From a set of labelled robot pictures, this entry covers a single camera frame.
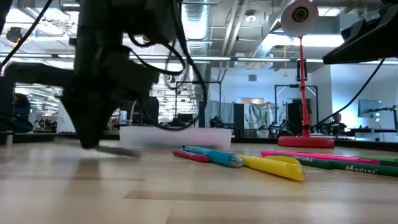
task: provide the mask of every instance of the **person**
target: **person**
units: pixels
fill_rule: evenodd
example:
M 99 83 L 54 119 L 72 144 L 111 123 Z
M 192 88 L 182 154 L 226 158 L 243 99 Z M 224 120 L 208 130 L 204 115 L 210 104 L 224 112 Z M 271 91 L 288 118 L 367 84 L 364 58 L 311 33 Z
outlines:
M 347 128 L 347 125 L 341 122 L 341 114 L 340 113 L 335 114 L 333 116 L 333 120 L 334 122 L 330 123 L 332 134 L 333 135 L 343 134 L 345 128 Z
M 14 95 L 13 105 L 14 105 L 13 115 L 18 116 L 24 120 L 29 120 L 30 103 L 26 95 L 22 93 L 16 93 Z M 27 125 L 23 121 L 13 118 L 12 122 L 16 125 L 13 129 L 14 132 L 16 133 L 28 132 L 29 127 L 27 127 Z

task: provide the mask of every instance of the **blue marker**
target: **blue marker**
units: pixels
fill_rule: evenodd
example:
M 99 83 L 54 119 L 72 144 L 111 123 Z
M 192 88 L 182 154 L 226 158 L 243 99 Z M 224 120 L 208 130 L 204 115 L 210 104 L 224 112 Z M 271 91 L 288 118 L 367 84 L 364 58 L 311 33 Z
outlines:
M 244 165 L 244 161 L 239 156 L 230 152 L 220 152 L 202 147 L 182 146 L 181 150 L 207 156 L 211 162 L 228 167 L 239 167 Z

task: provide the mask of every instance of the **pink marker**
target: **pink marker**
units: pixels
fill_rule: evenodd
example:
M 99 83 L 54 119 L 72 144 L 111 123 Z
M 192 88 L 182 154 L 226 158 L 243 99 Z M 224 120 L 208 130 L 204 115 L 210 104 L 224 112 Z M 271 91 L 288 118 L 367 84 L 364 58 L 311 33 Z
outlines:
M 302 153 L 302 152 L 280 152 L 280 151 L 261 151 L 261 156 L 272 156 L 274 154 L 286 155 L 286 156 L 300 156 L 312 159 L 324 159 L 324 160 L 334 160 L 343 162 L 356 162 L 362 164 L 374 164 L 380 165 L 380 161 L 377 159 L 363 159 L 353 156 L 339 156 L 339 155 L 329 155 L 329 154 L 319 154 L 319 153 Z

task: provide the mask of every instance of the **desk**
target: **desk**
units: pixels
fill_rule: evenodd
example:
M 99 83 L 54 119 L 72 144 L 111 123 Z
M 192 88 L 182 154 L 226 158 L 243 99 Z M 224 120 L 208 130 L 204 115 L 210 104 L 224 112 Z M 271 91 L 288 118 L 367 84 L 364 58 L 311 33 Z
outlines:
M 102 142 L 114 145 L 115 142 Z M 232 144 L 261 150 L 398 156 L 360 149 Z M 296 182 L 145 150 L 116 157 L 59 143 L 0 146 L 0 223 L 397 223 L 398 178 L 304 167 Z

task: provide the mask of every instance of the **green marker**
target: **green marker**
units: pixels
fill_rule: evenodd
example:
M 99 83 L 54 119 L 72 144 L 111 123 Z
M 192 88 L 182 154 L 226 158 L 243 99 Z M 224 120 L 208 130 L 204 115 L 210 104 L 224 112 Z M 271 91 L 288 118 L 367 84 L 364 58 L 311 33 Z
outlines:
M 398 167 L 360 164 L 355 162 L 330 161 L 334 169 L 361 172 L 365 174 L 388 175 L 398 177 Z
M 287 156 L 287 155 L 274 154 L 274 156 Z M 321 168 L 321 169 L 333 169 L 331 161 L 326 161 L 326 160 L 322 160 L 322 159 L 312 159 L 312 158 L 302 157 L 302 156 L 289 156 L 289 157 L 292 157 L 292 158 L 300 161 L 301 165 L 316 167 L 316 168 Z
M 385 156 L 367 156 L 367 155 L 358 155 L 355 157 L 364 158 L 364 159 L 377 159 L 380 161 L 387 161 L 387 162 L 398 162 L 398 158 L 394 157 L 385 157 Z

